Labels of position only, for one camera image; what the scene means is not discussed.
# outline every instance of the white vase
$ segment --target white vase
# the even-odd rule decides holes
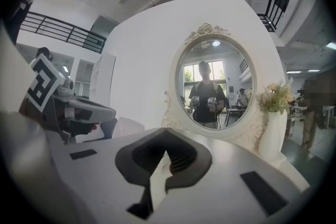
[[[279,117],[280,112],[268,112],[268,125],[259,143],[259,154],[263,158],[270,159],[279,153]]]

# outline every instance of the ceiling light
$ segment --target ceiling light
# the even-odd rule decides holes
[[[330,49],[334,49],[334,50],[336,50],[336,44],[333,43],[333,42],[330,42],[330,43],[327,45],[327,47],[330,48]]]

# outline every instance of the person in mirror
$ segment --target person in mirror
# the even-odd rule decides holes
[[[245,94],[245,89],[240,88],[239,94],[237,95],[237,106],[238,108],[247,108],[247,95]]]
[[[216,84],[210,79],[211,69],[207,62],[200,62],[198,64],[198,70],[202,77],[202,81],[194,85],[191,89],[189,98],[194,96],[199,97],[199,105],[193,112],[193,119],[200,125],[217,129],[217,118],[221,111],[225,108],[225,104],[228,102],[222,87]],[[208,99],[216,98],[216,105],[208,107]]]

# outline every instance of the window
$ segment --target window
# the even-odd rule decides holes
[[[224,62],[216,61],[216,62],[208,62],[210,65],[211,73],[210,79],[214,80],[217,84],[219,84],[224,91],[225,96],[227,96],[226,90],[226,76],[224,70]],[[189,95],[191,89],[194,85],[202,80],[200,72],[198,71],[198,64],[190,65],[184,67],[184,99],[185,106],[189,106],[190,99]]]

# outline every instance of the artificial flower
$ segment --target artificial flower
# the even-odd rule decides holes
[[[269,88],[272,90],[272,91],[276,91],[277,90],[277,85],[273,82],[269,85]]]
[[[292,97],[291,94],[288,94],[288,95],[286,96],[286,100],[287,100],[287,102],[293,102],[293,101],[294,101],[294,99],[293,99],[293,97]]]

